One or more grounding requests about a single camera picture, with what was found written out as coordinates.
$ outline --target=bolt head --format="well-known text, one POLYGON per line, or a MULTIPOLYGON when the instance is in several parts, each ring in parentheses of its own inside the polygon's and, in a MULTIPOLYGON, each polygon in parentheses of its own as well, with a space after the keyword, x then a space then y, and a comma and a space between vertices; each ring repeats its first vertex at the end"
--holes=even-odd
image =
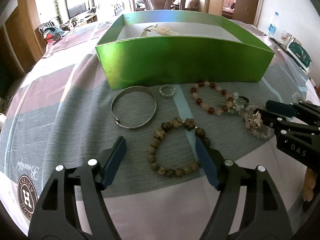
POLYGON ((259 165, 258 166, 258 171, 264 172, 264 171, 266 171, 266 168, 264 166, 262 166, 262 165, 259 165))
POLYGON ((97 161, 96 159, 88 160, 88 164, 89 164, 90 166, 94 166, 94 165, 96 165, 97 163, 98 163, 98 161, 97 161))
POLYGON ((56 171, 62 171, 63 170, 63 165, 58 165, 56 167, 56 171))
POLYGON ((225 164, 226 166, 232 166, 232 165, 233 165, 233 161, 232 161, 232 160, 225 160, 225 161, 224 161, 224 164, 225 164))

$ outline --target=bottle on shelf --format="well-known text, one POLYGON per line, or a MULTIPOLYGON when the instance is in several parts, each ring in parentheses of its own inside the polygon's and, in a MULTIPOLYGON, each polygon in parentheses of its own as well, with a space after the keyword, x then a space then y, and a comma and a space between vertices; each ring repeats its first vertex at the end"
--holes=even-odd
POLYGON ((270 37, 275 36, 277 26, 278 26, 278 16, 279 16, 279 14, 276 12, 275 15, 273 16, 273 18, 271 19, 271 23, 270 23, 270 26, 267 31, 267 35, 270 37))

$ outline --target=silver bangle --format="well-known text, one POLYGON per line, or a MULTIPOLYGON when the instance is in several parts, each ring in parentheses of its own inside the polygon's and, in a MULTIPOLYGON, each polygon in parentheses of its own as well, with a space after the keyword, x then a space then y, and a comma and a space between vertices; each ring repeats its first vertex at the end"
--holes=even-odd
POLYGON ((172 98, 174 93, 176 92, 176 88, 173 85, 166 84, 166 85, 162 85, 159 88, 159 92, 160 92, 161 96, 163 96, 164 98, 172 98), (164 89, 164 88, 170 88, 171 93, 170 94, 163 93, 162 89, 164 89))
POLYGON ((154 116, 155 112, 156 112, 156 109, 157 109, 157 101, 156 101, 156 97, 154 96, 154 94, 149 90, 147 89, 146 87, 142 87, 142 86, 134 86, 134 87, 128 87, 124 90, 122 90, 119 94, 116 95, 116 97, 113 99, 112 103, 111 103, 111 114, 112 114, 112 117, 115 119, 115 122, 117 125, 119 125, 120 127, 123 127, 123 128, 127 128, 127 129, 134 129, 134 128, 138 128, 138 127, 141 127, 143 125, 145 125, 147 122, 149 122, 152 117, 154 116), (124 95, 127 95, 131 92, 143 92, 143 93, 146 93, 148 95, 150 95, 153 100, 155 101, 155 109, 151 115, 151 117, 145 121, 143 124, 139 124, 138 126, 134 126, 134 127, 128 127, 128 126, 124 126, 120 123, 120 120, 113 114, 113 108, 115 106, 115 104, 118 102, 118 100, 123 97, 124 95))

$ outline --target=open box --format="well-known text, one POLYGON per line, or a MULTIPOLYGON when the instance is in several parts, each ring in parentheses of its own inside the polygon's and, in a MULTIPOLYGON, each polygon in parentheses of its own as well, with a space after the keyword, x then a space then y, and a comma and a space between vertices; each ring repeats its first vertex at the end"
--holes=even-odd
POLYGON ((165 83, 257 82, 274 52, 232 21, 208 13, 181 10, 121 15, 96 45, 112 89, 165 83), (168 27, 179 36, 148 32, 168 27))

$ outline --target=television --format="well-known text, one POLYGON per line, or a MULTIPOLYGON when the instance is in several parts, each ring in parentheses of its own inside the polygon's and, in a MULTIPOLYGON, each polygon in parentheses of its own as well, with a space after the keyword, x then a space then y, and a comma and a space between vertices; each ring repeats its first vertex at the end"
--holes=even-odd
POLYGON ((65 0, 68 16, 71 19, 74 16, 77 16, 80 13, 86 12, 89 9, 88 0, 65 0))

